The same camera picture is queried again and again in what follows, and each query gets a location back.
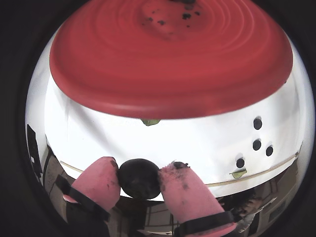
green leaf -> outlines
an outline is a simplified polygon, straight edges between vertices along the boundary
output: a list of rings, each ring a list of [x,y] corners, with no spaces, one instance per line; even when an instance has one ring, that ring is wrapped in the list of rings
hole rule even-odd
[[[141,119],[144,125],[151,126],[160,122],[160,119]]]
[[[239,171],[236,171],[234,173],[230,173],[234,179],[239,179],[242,177],[242,175],[246,174],[247,173],[247,170],[246,169],[243,169],[243,170],[239,170]]]

black ball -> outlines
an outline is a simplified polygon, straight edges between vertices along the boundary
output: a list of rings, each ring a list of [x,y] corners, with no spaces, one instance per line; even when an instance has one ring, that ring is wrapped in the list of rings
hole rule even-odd
[[[130,159],[118,170],[118,181],[124,192],[132,198],[148,200],[160,194],[159,168],[146,159]]]

black background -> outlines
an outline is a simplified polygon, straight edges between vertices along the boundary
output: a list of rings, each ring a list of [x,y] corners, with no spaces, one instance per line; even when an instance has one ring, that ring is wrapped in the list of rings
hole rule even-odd
[[[33,173],[25,139],[28,85],[45,45],[84,0],[0,0],[0,236],[70,236]],[[255,0],[297,47],[316,92],[316,2]],[[263,236],[316,236],[316,162]]]

red lid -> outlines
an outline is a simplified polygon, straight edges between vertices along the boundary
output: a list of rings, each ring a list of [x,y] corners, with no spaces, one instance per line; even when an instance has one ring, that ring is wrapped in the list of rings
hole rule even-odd
[[[276,92],[293,64],[283,30],[250,0],[91,0],[58,31],[50,69],[91,109],[124,117],[220,114]]]

black round object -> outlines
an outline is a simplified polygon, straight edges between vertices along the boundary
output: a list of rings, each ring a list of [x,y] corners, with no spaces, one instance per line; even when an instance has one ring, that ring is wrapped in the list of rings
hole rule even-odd
[[[266,149],[266,155],[269,157],[271,156],[273,153],[273,147],[272,146],[269,146],[267,149]]]
[[[253,148],[255,151],[257,151],[257,150],[260,149],[260,147],[261,147],[261,142],[260,142],[260,140],[259,140],[259,139],[255,140],[255,141],[253,142],[253,144],[252,144],[252,148]]]
[[[262,121],[259,118],[255,118],[255,120],[253,121],[253,127],[256,130],[259,130],[262,127]]]
[[[237,166],[238,168],[243,168],[244,165],[245,165],[245,161],[244,161],[242,158],[240,158],[240,159],[237,160],[236,166]]]
[[[118,170],[118,181],[132,198],[153,199],[160,194],[158,166],[146,159],[130,159]]]

